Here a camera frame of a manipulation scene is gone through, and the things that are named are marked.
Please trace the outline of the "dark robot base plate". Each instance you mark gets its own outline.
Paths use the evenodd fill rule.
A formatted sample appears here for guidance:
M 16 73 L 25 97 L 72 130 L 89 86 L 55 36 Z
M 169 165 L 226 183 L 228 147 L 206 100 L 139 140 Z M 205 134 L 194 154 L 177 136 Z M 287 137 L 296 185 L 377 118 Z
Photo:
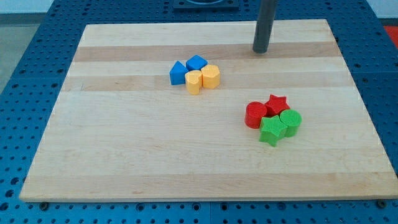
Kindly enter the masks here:
M 182 9 L 238 9 L 239 0 L 172 0 L 175 10 Z

